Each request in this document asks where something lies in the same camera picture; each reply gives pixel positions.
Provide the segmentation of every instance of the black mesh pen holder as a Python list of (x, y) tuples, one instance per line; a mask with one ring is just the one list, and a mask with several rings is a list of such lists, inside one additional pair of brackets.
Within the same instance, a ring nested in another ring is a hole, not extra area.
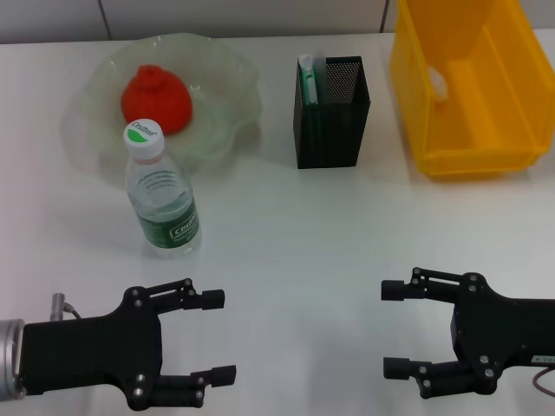
[(361, 57), (326, 58), (326, 78), (322, 83), (317, 72), (318, 104), (305, 104), (297, 65), (293, 130), (299, 169), (356, 166), (370, 109)]

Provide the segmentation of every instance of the plastic bottle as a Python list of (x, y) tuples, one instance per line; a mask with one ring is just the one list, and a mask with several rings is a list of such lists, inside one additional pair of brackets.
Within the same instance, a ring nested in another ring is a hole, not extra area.
[(188, 175), (165, 150), (162, 129), (140, 119), (123, 132), (129, 151), (126, 187), (149, 245), (162, 257), (179, 257), (200, 243), (199, 216)]

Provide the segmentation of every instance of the table surface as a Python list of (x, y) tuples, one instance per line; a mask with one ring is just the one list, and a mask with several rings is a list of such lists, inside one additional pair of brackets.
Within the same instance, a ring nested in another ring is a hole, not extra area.
[[(555, 30), (537, 32), (555, 65)], [(414, 266), (483, 273), (506, 296), (555, 298), (555, 151), (527, 172), (438, 184), (411, 161), (388, 76), (393, 35), (227, 40), (260, 68), (264, 112), (230, 157), (193, 177), (200, 250), (153, 258), (126, 193), (89, 173), (68, 114), (95, 66), (124, 42), (0, 46), (0, 316), (43, 322), (62, 291), (102, 315), (134, 285), (191, 277), (223, 310), (161, 317), (164, 374), (236, 364), (204, 408), (147, 415), (540, 415), (553, 399), (513, 368), (492, 396), (422, 400), (384, 380), (382, 357), (451, 361), (451, 307), (381, 302), (382, 279)], [(372, 106), (358, 166), (299, 171), (292, 132), (302, 53), (361, 55)], [(546, 377), (545, 384), (555, 387)], [(17, 416), (122, 416), (115, 387), (2, 404)]]

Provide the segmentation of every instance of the red fruit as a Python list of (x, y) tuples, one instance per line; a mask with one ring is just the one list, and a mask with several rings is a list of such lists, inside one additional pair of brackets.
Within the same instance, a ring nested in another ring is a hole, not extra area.
[(160, 124), (164, 134), (171, 134), (189, 124), (193, 103), (177, 76), (155, 65), (143, 65), (123, 91), (121, 111), (127, 123), (150, 119)]

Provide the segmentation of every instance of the bottle cap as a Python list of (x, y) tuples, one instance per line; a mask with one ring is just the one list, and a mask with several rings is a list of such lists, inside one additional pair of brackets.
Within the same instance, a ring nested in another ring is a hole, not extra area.
[(133, 159), (154, 159), (165, 148), (164, 134), (160, 125), (153, 120), (140, 119), (129, 123), (123, 131), (123, 140)]

